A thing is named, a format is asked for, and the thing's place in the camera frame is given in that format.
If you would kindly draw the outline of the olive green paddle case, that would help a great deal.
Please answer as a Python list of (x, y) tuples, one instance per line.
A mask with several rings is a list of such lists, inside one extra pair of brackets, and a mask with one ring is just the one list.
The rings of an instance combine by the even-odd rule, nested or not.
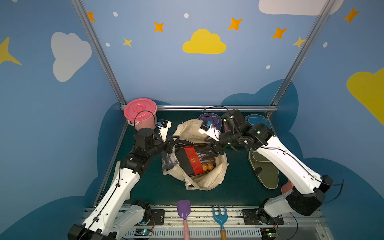
[(255, 150), (250, 150), (248, 160), (253, 169), (253, 175), (267, 189), (274, 190), (279, 186), (280, 170), (266, 157)]

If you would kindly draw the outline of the beige canvas tote bag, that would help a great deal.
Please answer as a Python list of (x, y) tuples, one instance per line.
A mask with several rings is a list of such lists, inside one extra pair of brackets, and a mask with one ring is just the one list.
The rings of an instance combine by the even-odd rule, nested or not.
[(194, 169), (190, 162), (185, 162), (188, 157), (183, 147), (204, 148), (208, 145), (205, 140), (206, 134), (199, 133), (203, 121), (192, 119), (179, 124), (174, 132), (175, 136), (180, 137), (175, 143), (173, 151), (168, 154), (162, 153), (162, 172), (163, 175), (171, 175), (174, 178), (185, 182), (186, 190), (209, 191), (220, 185), (226, 175), (229, 166), (227, 155), (222, 154), (213, 157), (214, 168), (207, 170), (199, 175), (189, 176), (187, 171), (193, 172)]

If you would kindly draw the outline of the blue paddle case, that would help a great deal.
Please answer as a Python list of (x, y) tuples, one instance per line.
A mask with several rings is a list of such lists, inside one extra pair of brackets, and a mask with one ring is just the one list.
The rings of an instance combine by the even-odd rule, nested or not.
[(250, 126), (261, 123), (266, 125), (269, 129), (272, 128), (271, 122), (264, 116), (258, 114), (250, 114), (245, 117), (245, 120), (249, 123)]

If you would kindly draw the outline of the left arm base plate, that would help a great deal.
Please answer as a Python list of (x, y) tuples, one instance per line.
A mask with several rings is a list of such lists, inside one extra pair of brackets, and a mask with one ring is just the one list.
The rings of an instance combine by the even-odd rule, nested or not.
[(146, 210), (144, 217), (139, 225), (141, 226), (163, 226), (165, 220), (165, 210)]

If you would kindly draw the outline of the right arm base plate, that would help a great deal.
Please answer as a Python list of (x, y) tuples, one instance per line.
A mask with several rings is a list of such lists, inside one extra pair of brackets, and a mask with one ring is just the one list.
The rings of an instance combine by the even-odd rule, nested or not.
[(241, 216), (244, 219), (245, 225), (283, 225), (284, 220), (282, 216), (272, 218), (267, 213), (259, 211), (257, 209), (243, 209)]

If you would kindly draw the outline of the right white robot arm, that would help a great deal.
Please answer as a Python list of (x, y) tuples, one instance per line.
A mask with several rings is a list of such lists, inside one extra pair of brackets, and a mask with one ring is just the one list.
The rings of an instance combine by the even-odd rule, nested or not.
[(199, 132), (211, 138), (206, 150), (214, 156), (222, 155), (226, 147), (244, 146), (255, 150), (276, 166), (292, 183), (293, 188), (275, 198), (265, 199), (257, 209), (259, 222), (266, 225), (274, 218), (296, 212), (310, 216), (324, 202), (333, 184), (328, 175), (321, 176), (291, 153), (263, 123), (250, 125), (239, 110), (222, 116), (227, 132), (217, 133), (214, 124), (204, 121)]

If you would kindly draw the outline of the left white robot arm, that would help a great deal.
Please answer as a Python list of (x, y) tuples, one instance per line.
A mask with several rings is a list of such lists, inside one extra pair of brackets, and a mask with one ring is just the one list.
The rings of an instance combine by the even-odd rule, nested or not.
[(121, 240), (136, 224), (150, 218), (150, 205), (135, 201), (121, 216), (118, 212), (150, 164), (150, 158), (162, 152), (171, 153), (179, 136), (167, 136), (151, 128), (135, 134), (132, 150), (117, 164), (114, 181), (94, 211), (81, 225), (73, 225), (70, 240)]

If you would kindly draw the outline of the purple paddle case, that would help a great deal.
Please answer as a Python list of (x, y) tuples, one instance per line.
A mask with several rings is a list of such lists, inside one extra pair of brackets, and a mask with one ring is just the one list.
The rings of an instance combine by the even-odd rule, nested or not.
[(201, 121), (212, 122), (214, 127), (219, 131), (222, 131), (223, 129), (223, 120), (219, 115), (215, 113), (203, 113), (199, 115), (197, 119)]

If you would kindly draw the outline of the black red ping pong case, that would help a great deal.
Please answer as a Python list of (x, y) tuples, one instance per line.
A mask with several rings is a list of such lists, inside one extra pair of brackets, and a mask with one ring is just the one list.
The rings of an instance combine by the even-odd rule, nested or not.
[(216, 168), (215, 156), (205, 150), (208, 144), (197, 144), (175, 148), (180, 167), (189, 177), (209, 173)]

